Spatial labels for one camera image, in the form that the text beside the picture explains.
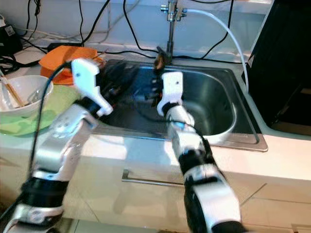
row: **black cable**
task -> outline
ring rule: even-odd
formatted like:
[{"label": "black cable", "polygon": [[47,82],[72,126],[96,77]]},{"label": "black cable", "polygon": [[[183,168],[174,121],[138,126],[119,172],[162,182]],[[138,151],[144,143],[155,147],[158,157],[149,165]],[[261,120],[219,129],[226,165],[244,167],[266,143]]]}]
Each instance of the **black cable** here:
[{"label": "black cable", "polygon": [[[141,56],[147,57],[147,58],[151,58],[151,59],[155,59],[156,57],[152,57],[140,52],[136,52],[136,51],[130,51],[130,50],[125,50],[125,51],[120,51],[120,52],[105,52],[107,54],[122,54],[122,53],[135,53],[135,54],[139,54]],[[211,62],[220,62],[220,63],[227,63],[227,64],[242,64],[242,62],[230,62],[230,61],[221,61],[221,60],[214,60],[214,59],[201,59],[198,57],[190,57],[190,56],[185,56],[185,55],[181,55],[181,56],[173,56],[173,58],[178,58],[178,59],[192,59],[192,60],[200,60],[200,61],[211,61]]]},{"label": "black cable", "polygon": [[149,56],[149,55],[140,53],[140,52],[130,51],[130,50],[121,51],[121,52],[105,52],[105,53],[107,53],[107,54],[122,54],[122,53],[126,53],[126,52],[136,53],[136,54],[139,54],[139,55],[141,55],[141,56],[148,57],[148,58],[152,58],[152,59],[155,59],[155,58],[156,58],[156,57],[152,57],[152,56]]},{"label": "black cable", "polygon": [[130,22],[128,16],[127,16],[127,12],[126,12],[126,8],[125,8],[125,7],[126,7],[126,0],[123,0],[123,13],[124,13],[125,19],[126,19],[126,21],[127,21],[127,24],[128,24],[128,26],[130,27],[130,29],[131,29],[131,32],[132,32],[132,35],[133,35],[133,37],[134,37],[134,40],[135,40],[135,43],[136,43],[137,47],[138,47],[141,51],[150,51],[150,52],[159,53],[159,52],[156,51],[156,50],[143,49],[142,47],[139,46],[139,43],[138,43],[137,37],[136,37],[136,35],[135,35],[135,33],[134,33],[133,27],[132,27],[132,25],[131,25],[131,22]]},{"label": "black cable", "polygon": [[39,47],[39,46],[37,46],[37,45],[34,45],[34,44],[31,43],[29,40],[27,40],[27,39],[25,39],[25,38],[23,38],[23,37],[20,37],[20,38],[21,38],[22,40],[24,40],[24,41],[27,41],[28,44],[31,44],[31,45],[34,46],[35,48],[37,48],[37,49],[41,50],[42,52],[44,52],[45,54],[47,54],[47,52],[44,51],[41,47]]},{"label": "black cable", "polygon": [[82,35],[82,26],[83,26],[83,14],[82,14],[82,7],[81,7],[81,0],[79,0],[79,10],[80,10],[80,16],[81,16],[81,23],[80,23],[80,37],[81,37],[81,45],[84,47],[84,42],[83,42],[83,35]]},{"label": "black cable", "polygon": [[28,37],[28,40],[30,40],[31,37],[34,35],[34,33],[37,31],[37,27],[38,27],[38,16],[35,16],[35,29],[33,33],[31,33],[31,35]]},{"label": "black cable", "polygon": [[[230,12],[229,12],[229,20],[228,20],[228,26],[230,27],[230,24],[231,24],[231,17],[232,17],[232,9],[233,9],[233,2],[234,0],[224,0],[224,1],[231,1],[231,5],[230,5]],[[127,12],[126,12],[126,9],[125,9],[125,6],[126,6],[126,0],[123,0],[123,13],[124,13],[124,16],[126,18],[126,21],[128,23],[128,26],[130,27],[130,30],[132,32],[132,35],[134,37],[134,40],[135,40],[135,43],[137,45],[137,47],[142,50],[142,51],[151,51],[151,52],[156,52],[158,53],[158,51],[156,50],[147,50],[147,49],[143,49],[140,47],[139,43],[138,43],[138,40],[137,40],[137,37],[135,35],[135,32],[133,30],[133,27],[131,25],[131,22],[127,16]],[[230,62],[230,61],[221,61],[221,60],[215,60],[215,59],[208,59],[208,58],[205,58],[209,53],[210,51],[215,48],[217,45],[219,45],[220,43],[222,43],[225,38],[227,37],[228,33],[225,34],[224,38],[219,41],[217,44],[215,44],[203,57],[191,57],[191,56],[186,56],[186,55],[181,55],[181,56],[173,56],[173,58],[180,58],[180,59],[193,59],[193,60],[203,60],[203,61],[212,61],[212,62],[220,62],[220,63],[228,63],[228,64],[242,64],[241,62]],[[152,56],[148,56],[148,55],[145,55],[145,54],[142,54],[142,53],[138,53],[138,52],[134,52],[134,51],[121,51],[121,52],[117,52],[117,53],[112,53],[112,52],[107,52],[108,54],[121,54],[121,53],[126,53],[126,52],[132,52],[132,53],[136,53],[136,54],[139,54],[139,55],[142,55],[142,56],[145,56],[145,57],[148,57],[148,58],[155,58],[155,57],[152,57]]]},{"label": "black cable", "polygon": [[221,1],[199,1],[199,0],[190,0],[190,1],[195,1],[199,3],[206,3],[206,4],[214,4],[214,3],[221,3],[225,1],[230,1],[230,0],[221,0]]},{"label": "black cable", "polygon": [[96,19],[95,19],[95,21],[94,21],[94,23],[93,23],[93,26],[92,26],[92,28],[91,28],[91,31],[88,33],[87,37],[82,41],[83,44],[92,36],[92,34],[93,34],[93,32],[94,32],[94,29],[95,29],[95,26],[96,26],[98,20],[100,19],[101,15],[102,15],[102,13],[103,13],[103,11],[104,11],[104,9],[106,8],[106,6],[108,5],[109,2],[110,2],[110,0],[107,0],[107,1],[105,2],[105,4],[103,5],[103,7],[101,8],[101,10],[99,11],[99,13],[98,13],[98,15],[97,15],[97,17],[96,17]]},{"label": "black cable", "polygon": [[[231,25],[233,2],[234,0],[231,0],[230,10],[229,10],[229,19],[228,19],[228,28],[230,28],[230,25]],[[226,32],[224,37],[220,41],[218,41],[215,45],[213,45],[201,58],[205,58],[216,46],[221,44],[227,38],[227,36],[228,36],[228,32]]]},{"label": "black cable", "polygon": [[27,5],[27,24],[26,24],[26,29],[28,30],[29,29],[29,22],[30,22],[30,2],[31,0],[28,0],[28,5]]},{"label": "black cable", "polygon": [[41,0],[34,0],[35,1],[35,16],[40,14],[40,7],[41,7]]},{"label": "black cable", "polygon": [[12,210],[17,206],[17,204],[22,200],[23,193],[21,193],[18,198],[4,211],[4,213],[0,216],[0,222],[5,219],[5,217],[10,214]]},{"label": "black cable", "polygon": [[55,76],[58,75],[59,72],[61,72],[64,68],[69,68],[70,67],[71,62],[65,62],[62,65],[60,65],[54,72],[53,74],[49,77],[49,79],[47,80],[47,83],[44,87],[43,90],[43,94],[41,97],[41,102],[40,102],[40,107],[39,107],[39,112],[38,112],[38,118],[37,118],[37,125],[36,125],[36,129],[35,129],[35,135],[34,135],[34,142],[33,142],[33,146],[32,146],[32,151],[31,151],[31,155],[29,158],[29,164],[28,164],[28,179],[31,178],[32,176],[32,170],[33,170],[33,162],[34,162],[34,158],[35,158],[35,147],[37,144],[37,140],[38,140],[38,136],[39,136],[39,131],[40,131],[40,122],[41,122],[41,116],[42,116],[42,109],[43,109],[43,103],[44,103],[44,97],[48,91],[49,85],[52,82],[53,78]]},{"label": "black cable", "polygon": [[230,61],[222,61],[222,60],[215,60],[215,59],[209,59],[209,58],[191,57],[191,56],[186,56],[186,55],[173,56],[173,58],[192,59],[192,60],[197,60],[197,61],[211,61],[211,62],[220,62],[220,63],[228,63],[228,64],[242,64],[242,62],[230,62]]},{"label": "black cable", "polygon": [[0,68],[4,74],[12,73],[22,67],[33,67],[39,60],[27,64],[20,63],[14,55],[0,56]]}]

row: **faucet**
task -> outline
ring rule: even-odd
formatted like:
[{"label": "faucet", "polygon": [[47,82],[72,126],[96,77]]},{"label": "faucet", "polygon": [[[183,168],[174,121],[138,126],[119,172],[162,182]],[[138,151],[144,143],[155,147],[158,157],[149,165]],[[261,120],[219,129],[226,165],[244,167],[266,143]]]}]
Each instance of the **faucet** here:
[{"label": "faucet", "polygon": [[173,58],[175,21],[180,21],[181,17],[186,16],[184,9],[181,12],[178,10],[177,2],[178,0],[169,0],[168,5],[161,5],[161,11],[167,13],[167,21],[170,22],[169,40],[166,47],[168,64],[172,63]]}]

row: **cabinet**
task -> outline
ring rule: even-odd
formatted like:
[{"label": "cabinet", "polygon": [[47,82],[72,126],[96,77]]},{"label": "cabinet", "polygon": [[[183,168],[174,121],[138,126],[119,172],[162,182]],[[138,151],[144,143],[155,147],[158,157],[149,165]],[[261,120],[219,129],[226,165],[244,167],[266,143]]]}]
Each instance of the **cabinet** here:
[{"label": "cabinet", "polygon": [[[25,180],[28,153],[18,152],[13,155],[1,151],[0,197],[7,205],[16,198]],[[188,231],[183,187],[123,182],[125,169],[130,171],[131,179],[182,183],[176,164],[82,156],[65,196],[64,217]],[[276,183],[275,179],[236,173],[226,176],[241,203],[244,224],[273,226],[285,229],[284,232],[311,229],[310,182]]]}]

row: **cable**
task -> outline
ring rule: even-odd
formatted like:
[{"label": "cable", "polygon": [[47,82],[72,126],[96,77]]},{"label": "cable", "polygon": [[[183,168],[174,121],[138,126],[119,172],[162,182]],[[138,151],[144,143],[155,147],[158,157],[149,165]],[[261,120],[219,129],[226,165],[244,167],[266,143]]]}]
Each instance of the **cable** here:
[{"label": "cable", "polygon": [[28,37],[28,40],[30,40],[31,37],[33,36],[33,34],[36,32],[37,27],[38,27],[38,16],[35,16],[35,29],[34,29],[33,33],[31,33],[31,35]]},{"label": "cable", "polygon": [[4,74],[14,72],[22,67],[33,67],[39,63],[39,60],[27,64],[20,63],[14,55],[0,56],[0,69]]},{"label": "cable", "polygon": [[227,64],[239,64],[239,65],[242,64],[242,62],[230,62],[230,61],[222,61],[222,60],[215,60],[215,59],[209,59],[209,58],[191,57],[191,56],[186,56],[186,55],[173,56],[173,58],[192,59],[192,60],[197,60],[197,61],[220,62],[220,63],[227,63]]},{"label": "cable", "polygon": [[29,22],[30,22],[30,2],[31,0],[28,0],[28,5],[27,5],[27,24],[26,24],[26,29],[29,29]]},{"label": "cable", "polygon": [[80,16],[81,16],[80,36],[81,36],[81,41],[82,41],[82,47],[84,47],[84,39],[83,39],[83,35],[82,35],[83,14],[82,14],[81,0],[79,0],[79,10],[80,10]]},{"label": "cable", "polygon": [[[228,19],[228,28],[230,28],[230,25],[231,25],[233,3],[234,3],[234,0],[231,0],[230,10],[229,10],[229,19]],[[213,45],[201,58],[205,58],[216,46],[221,44],[227,38],[227,36],[228,36],[228,32],[226,32],[224,37],[220,41],[218,41],[215,45]]]},{"label": "cable", "polygon": [[[138,4],[140,3],[140,0],[137,0],[126,12],[130,13]],[[108,26],[108,29],[106,31],[98,31],[95,33],[106,33],[109,34],[109,32],[111,31],[111,29],[113,29],[113,27],[124,17],[124,14],[120,15],[113,23],[111,26]],[[108,35],[106,35],[106,37],[99,41],[98,43],[102,43],[107,39]]]},{"label": "cable", "polygon": [[33,43],[31,43],[29,40],[23,38],[23,37],[20,37],[22,40],[26,41],[27,43],[31,44],[32,46],[34,46],[35,48],[41,50],[42,52],[44,52],[45,54],[47,54],[46,51],[44,51],[41,47],[37,46],[37,45],[34,45]]},{"label": "cable", "polygon": [[0,216],[0,222],[5,219],[5,217],[10,214],[10,212],[17,206],[17,204],[22,200],[23,193],[21,193],[18,198],[4,211],[4,213]]},{"label": "cable", "polygon": [[35,16],[40,14],[40,7],[41,7],[41,0],[34,0],[35,1]]},{"label": "cable", "polygon": [[[108,4],[108,28],[110,28],[110,22],[111,22],[111,3]],[[107,30],[107,33],[105,35],[105,38],[100,41],[100,43],[106,41],[106,39],[109,37],[110,30]]]},{"label": "cable", "polygon": [[150,51],[150,52],[158,53],[158,51],[156,51],[156,50],[143,49],[142,47],[139,46],[139,43],[138,43],[138,40],[137,40],[137,38],[136,38],[136,36],[135,36],[135,33],[134,33],[133,28],[132,28],[131,22],[130,22],[128,16],[127,16],[125,6],[126,6],[126,0],[123,0],[123,13],[124,13],[124,16],[125,16],[125,18],[126,18],[127,24],[128,24],[128,26],[130,27],[130,29],[131,29],[131,32],[132,32],[132,35],[133,35],[133,37],[134,37],[134,40],[135,40],[135,43],[136,43],[137,47],[138,47],[141,51]]},{"label": "cable", "polygon": [[199,3],[206,3],[206,4],[214,4],[214,3],[221,3],[225,1],[230,1],[230,0],[221,0],[221,1],[199,1],[199,0],[190,0],[190,1],[195,1]]},{"label": "cable", "polygon": [[156,57],[148,56],[148,55],[143,54],[143,53],[140,53],[140,52],[130,51],[130,50],[121,51],[121,52],[105,52],[105,53],[107,53],[107,54],[122,54],[122,53],[127,53],[127,52],[139,54],[139,55],[141,55],[141,56],[148,57],[148,58],[152,58],[152,59],[155,59],[155,58],[156,58]]},{"label": "cable", "polygon": [[93,26],[92,26],[92,28],[91,28],[91,31],[89,32],[89,34],[87,35],[87,37],[82,41],[82,43],[85,43],[85,42],[92,36],[93,31],[94,31],[94,29],[95,29],[95,27],[96,27],[96,24],[97,24],[98,20],[100,19],[101,15],[102,15],[102,13],[103,13],[103,11],[104,11],[104,9],[106,8],[106,6],[108,5],[109,2],[110,2],[110,0],[107,0],[107,1],[105,2],[105,4],[103,5],[103,7],[101,8],[101,10],[99,11],[99,13],[98,13],[98,15],[97,15],[97,17],[96,17],[96,19],[95,19],[95,21],[94,21],[94,23],[93,23]]},{"label": "cable", "polygon": [[245,75],[245,87],[246,87],[246,92],[248,92],[249,84],[248,84],[248,75],[247,75],[247,69],[246,69],[246,65],[245,65],[244,55],[243,55],[242,49],[241,49],[238,41],[236,40],[234,34],[232,33],[232,31],[220,19],[218,19],[215,15],[213,15],[209,12],[201,11],[201,10],[188,9],[188,13],[202,14],[202,15],[205,15],[209,18],[212,18],[213,20],[218,22],[229,33],[229,35],[231,36],[232,40],[234,41],[234,43],[235,43],[235,45],[239,51],[239,54],[241,56],[241,61],[242,61],[243,69],[244,69],[244,75]]},{"label": "cable", "polygon": [[[20,27],[15,27],[16,29],[21,29],[21,30],[25,30],[25,31],[28,31],[28,32],[33,32],[34,30],[32,29],[26,29],[26,28],[20,28]],[[71,39],[73,37],[68,37],[68,36],[62,36],[61,34],[59,33],[48,33],[48,32],[43,32],[43,31],[36,31],[35,33],[39,33],[39,34],[43,34],[43,35],[47,35],[47,36],[50,36],[52,38],[56,38],[56,39]]]},{"label": "cable", "polygon": [[35,158],[35,147],[37,144],[38,136],[39,136],[39,131],[40,131],[40,122],[41,122],[41,116],[42,116],[42,109],[43,109],[43,103],[44,103],[44,97],[48,91],[49,85],[52,82],[53,78],[58,75],[59,72],[61,72],[64,68],[70,67],[71,62],[65,62],[62,65],[60,65],[54,72],[53,74],[49,77],[47,80],[47,83],[44,87],[43,94],[41,97],[41,102],[40,102],[40,107],[39,107],[39,112],[38,112],[38,118],[37,118],[37,125],[36,125],[36,130],[35,130],[35,135],[34,135],[34,142],[33,142],[33,147],[31,151],[31,155],[29,158],[29,164],[28,164],[28,179],[31,178],[32,172],[33,172],[33,162]]}]

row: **faucet handle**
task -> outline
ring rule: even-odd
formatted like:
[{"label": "faucet handle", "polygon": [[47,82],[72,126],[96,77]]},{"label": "faucet handle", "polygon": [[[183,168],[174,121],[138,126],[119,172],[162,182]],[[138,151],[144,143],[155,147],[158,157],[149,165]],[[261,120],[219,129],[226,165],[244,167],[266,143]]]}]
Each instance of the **faucet handle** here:
[{"label": "faucet handle", "polygon": [[178,11],[176,20],[179,22],[182,17],[186,17],[187,16],[186,12],[187,12],[187,9],[182,9],[182,11]]},{"label": "faucet handle", "polygon": [[161,5],[161,11],[167,13],[169,11],[169,7],[167,5]]}]

